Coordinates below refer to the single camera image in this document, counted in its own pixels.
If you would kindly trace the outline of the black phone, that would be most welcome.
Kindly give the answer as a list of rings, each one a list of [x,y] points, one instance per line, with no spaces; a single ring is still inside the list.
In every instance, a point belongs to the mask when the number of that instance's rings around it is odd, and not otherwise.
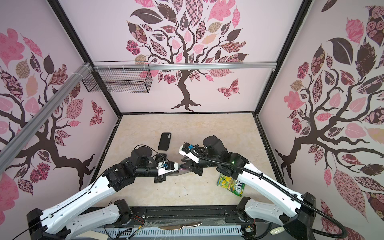
[[[187,174],[187,173],[191,173],[191,172],[192,172],[191,169],[179,168],[176,175],[179,176],[179,175],[183,175],[183,174]]]

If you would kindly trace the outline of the black phone case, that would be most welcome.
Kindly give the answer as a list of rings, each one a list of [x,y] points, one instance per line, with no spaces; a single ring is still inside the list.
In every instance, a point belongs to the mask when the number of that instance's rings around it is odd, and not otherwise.
[[[158,145],[158,150],[168,151],[171,142],[172,133],[162,133]]]

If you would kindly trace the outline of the black smartphone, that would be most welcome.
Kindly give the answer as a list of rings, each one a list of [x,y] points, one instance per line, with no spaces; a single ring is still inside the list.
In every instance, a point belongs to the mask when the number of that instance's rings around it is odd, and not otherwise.
[[[164,162],[167,160],[167,154],[156,154],[155,160],[158,162]]]

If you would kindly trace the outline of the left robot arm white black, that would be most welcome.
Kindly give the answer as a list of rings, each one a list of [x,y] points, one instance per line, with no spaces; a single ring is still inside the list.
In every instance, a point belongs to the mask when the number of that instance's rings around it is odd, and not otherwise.
[[[178,173],[178,163],[152,153],[149,147],[138,147],[130,157],[104,170],[93,183],[70,198],[45,210],[30,211],[27,220],[31,239],[70,240],[99,226],[129,223],[133,212],[125,200],[89,213],[86,210],[133,184],[136,178],[154,178],[155,183],[161,183],[168,174]]]

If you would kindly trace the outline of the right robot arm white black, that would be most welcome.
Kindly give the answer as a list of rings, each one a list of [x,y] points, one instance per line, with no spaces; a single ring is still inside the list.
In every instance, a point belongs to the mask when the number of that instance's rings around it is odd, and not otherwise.
[[[184,156],[184,168],[202,175],[204,168],[215,167],[226,177],[245,184],[271,201],[263,204],[251,198],[243,198],[238,210],[245,221],[260,219],[277,224],[296,240],[313,240],[313,224],[316,213],[312,209],[316,198],[310,193],[300,194],[257,169],[238,153],[228,152],[216,136],[204,139],[203,146],[184,143],[179,153]]]

